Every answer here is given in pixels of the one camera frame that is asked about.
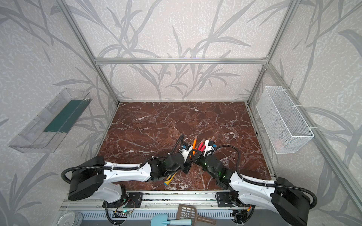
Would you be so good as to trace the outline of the pink marker pen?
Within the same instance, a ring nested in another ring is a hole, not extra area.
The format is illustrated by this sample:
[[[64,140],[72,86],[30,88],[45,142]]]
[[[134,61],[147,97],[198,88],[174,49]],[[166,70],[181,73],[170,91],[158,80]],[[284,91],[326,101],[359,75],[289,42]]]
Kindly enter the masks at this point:
[[[201,141],[201,143],[200,143],[200,145],[199,145],[199,147],[198,147],[198,150],[199,150],[199,151],[202,149],[203,144],[204,144],[204,141],[205,141],[205,139],[202,139],[202,141]]]

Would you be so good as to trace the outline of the orange marker pen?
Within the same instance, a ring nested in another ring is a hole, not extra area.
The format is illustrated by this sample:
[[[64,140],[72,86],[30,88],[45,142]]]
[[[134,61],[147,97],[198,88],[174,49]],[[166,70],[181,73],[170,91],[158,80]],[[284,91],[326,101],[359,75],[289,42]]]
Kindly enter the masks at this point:
[[[197,139],[198,139],[198,136],[196,135],[194,137],[193,146],[192,146],[192,148],[195,149],[195,150],[196,150]]]

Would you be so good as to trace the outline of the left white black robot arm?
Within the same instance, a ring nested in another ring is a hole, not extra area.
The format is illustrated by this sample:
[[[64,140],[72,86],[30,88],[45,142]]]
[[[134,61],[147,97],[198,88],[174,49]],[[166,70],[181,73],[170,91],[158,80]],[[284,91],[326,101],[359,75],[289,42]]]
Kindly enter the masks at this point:
[[[63,170],[61,178],[70,185],[70,201],[92,198],[117,203],[127,199],[126,189],[120,182],[161,181],[178,171],[188,173],[190,166],[187,153],[151,158],[140,164],[111,163],[97,156],[79,166]]]

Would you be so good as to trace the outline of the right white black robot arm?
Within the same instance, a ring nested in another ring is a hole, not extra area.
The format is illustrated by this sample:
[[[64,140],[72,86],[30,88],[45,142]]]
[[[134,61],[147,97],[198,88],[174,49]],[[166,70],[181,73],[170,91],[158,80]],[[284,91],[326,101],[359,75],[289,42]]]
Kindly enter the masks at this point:
[[[306,226],[309,211],[317,204],[316,195],[308,189],[294,186],[285,178],[261,180],[231,170],[214,155],[204,156],[191,151],[186,160],[200,166],[216,184],[229,190],[234,205],[258,206],[278,213],[292,226]]]

